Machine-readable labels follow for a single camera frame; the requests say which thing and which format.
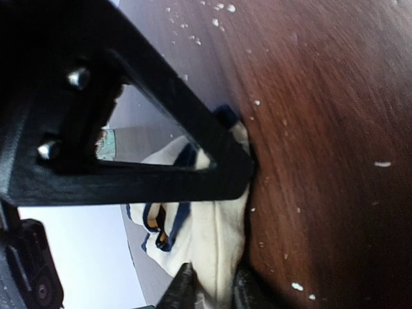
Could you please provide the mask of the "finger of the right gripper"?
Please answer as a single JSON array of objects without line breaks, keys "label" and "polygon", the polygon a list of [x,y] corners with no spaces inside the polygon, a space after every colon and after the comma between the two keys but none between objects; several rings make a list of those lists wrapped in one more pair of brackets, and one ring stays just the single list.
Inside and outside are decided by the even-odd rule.
[{"label": "finger of the right gripper", "polygon": [[[123,126],[132,99],[160,112],[203,166],[147,163],[160,128]],[[99,160],[102,129],[116,157]],[[254,163],[110,1],[1,2],[1,199],[14,206],[239,198]]]}]

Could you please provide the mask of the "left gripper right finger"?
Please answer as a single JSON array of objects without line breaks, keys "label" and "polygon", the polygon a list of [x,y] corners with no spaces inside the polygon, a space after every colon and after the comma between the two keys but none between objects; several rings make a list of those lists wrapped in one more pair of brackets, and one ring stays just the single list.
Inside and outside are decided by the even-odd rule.
[{"label": "left gripper right finger", "polygon": [[247,268],[238,268],[232,294],[235,308],[267,308],[267,300],[255,277]]}]

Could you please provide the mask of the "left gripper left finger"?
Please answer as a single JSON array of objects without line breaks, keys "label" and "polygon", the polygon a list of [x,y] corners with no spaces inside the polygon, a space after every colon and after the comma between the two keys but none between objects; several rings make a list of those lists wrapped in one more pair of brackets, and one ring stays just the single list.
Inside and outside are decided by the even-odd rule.
[{"label": "left gripper left finger", "polygon": [[196,300],[196,272],[191,263],[184,263],[162,298],[157,309],[193,309]]}]

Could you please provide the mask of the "cream underwear navy trim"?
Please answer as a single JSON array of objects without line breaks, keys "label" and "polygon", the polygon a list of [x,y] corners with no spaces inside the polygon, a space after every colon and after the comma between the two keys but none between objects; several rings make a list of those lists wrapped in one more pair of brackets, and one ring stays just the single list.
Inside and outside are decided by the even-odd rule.
[{"label": "cream underwear navy trim", "polygon": [[142,250],[170,276],[191,263],[215,308],[232,306],[232,285],[245,248],[249,191],[235,200],[129,203],[128,218],[141,226]]}]

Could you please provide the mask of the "white patterned ceramic mug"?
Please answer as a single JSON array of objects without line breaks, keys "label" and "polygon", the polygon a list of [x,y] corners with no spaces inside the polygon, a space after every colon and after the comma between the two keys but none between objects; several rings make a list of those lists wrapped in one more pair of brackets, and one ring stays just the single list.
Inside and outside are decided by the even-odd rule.
[{"label": "white patterned ceramic mug", "polygon": [[95,147],[99,160],[113,161],[116,157],[115,132],[112,129],[102,129]]}]

